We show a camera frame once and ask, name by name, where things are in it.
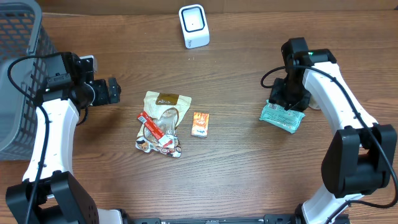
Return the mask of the orange Kleenex tissue pack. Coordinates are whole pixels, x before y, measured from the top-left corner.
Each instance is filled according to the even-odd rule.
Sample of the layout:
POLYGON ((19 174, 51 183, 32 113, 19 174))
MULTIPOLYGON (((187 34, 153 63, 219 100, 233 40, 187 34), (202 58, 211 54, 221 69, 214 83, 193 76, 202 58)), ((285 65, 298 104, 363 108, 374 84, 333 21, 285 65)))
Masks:
POLYGON ((191 135, 199 138, 208 136, 209 114, 194 112, 191 135))

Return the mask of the red snack packet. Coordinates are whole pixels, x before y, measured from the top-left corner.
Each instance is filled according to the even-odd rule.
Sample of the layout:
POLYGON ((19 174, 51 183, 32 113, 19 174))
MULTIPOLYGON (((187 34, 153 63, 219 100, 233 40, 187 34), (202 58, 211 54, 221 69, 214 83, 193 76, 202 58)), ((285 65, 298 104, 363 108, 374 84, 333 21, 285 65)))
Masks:
POLYGON ((173 138, 166 136, 145 111, 141 112, 137 119, 151 132, 162 147, 169 147, 173 143, 173 138))

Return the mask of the brown snack packets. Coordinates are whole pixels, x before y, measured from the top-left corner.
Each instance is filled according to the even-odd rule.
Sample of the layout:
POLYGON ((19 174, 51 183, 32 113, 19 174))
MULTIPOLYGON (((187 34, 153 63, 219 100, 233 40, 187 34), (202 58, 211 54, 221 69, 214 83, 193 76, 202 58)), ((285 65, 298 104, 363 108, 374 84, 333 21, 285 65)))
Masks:
POLYGON ((182 148, 177 136, 177 128, 187 113, 192 99, 188 96, 148 91, 144 98, 144 109, 154 123, 170 138, 173 143, 162 147, 151 132, 141 123, 135 147, 146 153, 159 152, 173 158, 179 158, 182 148))

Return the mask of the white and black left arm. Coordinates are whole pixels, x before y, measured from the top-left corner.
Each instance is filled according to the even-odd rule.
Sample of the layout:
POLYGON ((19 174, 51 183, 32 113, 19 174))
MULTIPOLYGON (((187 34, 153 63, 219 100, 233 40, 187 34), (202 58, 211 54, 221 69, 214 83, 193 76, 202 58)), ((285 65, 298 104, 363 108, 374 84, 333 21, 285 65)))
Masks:
POLYGON ((6 204, 18 223, 127 223, 120 209, 104 210, 73 175, 73 138, 80 118, 91 106, 120 101, 115 78, 95 80, 96 59, 72 52, 38 57, 47 75, 34 96, 12 78, 14 67, 28 56, 10 63, 11 85, 35 106, 37 129, 29 166, 22 182, 8 187, 6 204))

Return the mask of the mint green wipes pack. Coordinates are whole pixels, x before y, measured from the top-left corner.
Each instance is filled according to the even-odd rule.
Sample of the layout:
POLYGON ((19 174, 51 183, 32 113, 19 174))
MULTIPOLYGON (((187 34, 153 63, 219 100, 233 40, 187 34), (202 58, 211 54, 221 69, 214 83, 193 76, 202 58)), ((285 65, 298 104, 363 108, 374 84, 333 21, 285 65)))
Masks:
POLYGON ((294 134, 298 130, 304 117, 305 114, 303 112, 285 110, 284 107, 266 100, 266 105, 262 109, 259 120, 268 122, 294 134))

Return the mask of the green lidded jar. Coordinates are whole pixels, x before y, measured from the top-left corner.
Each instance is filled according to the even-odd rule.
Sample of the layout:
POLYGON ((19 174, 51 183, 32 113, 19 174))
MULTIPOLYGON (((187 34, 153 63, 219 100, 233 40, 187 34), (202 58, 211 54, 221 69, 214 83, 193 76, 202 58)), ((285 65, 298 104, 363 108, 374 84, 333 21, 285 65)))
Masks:
POLYGON ((316 102, 313 96, 310 97, 310 101, 308 103, 308 106, 311 107, 313 110, 320 110, 319 104, 316 102))

